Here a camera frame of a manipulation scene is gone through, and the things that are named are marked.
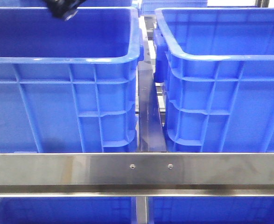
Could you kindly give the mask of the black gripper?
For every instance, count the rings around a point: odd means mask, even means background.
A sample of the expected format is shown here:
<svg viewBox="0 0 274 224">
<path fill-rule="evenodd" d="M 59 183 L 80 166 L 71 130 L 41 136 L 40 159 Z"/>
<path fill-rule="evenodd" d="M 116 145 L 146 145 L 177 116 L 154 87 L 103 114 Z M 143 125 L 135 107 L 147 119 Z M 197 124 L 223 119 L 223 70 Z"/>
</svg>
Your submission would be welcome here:
<svg viewBox="0 0 274 224">
<path fill-rule="evenodd" d="M 86 0 L 44 0 L 52 16 L 67 21 L 77 14 L 77 8 Z"/>
</svg>

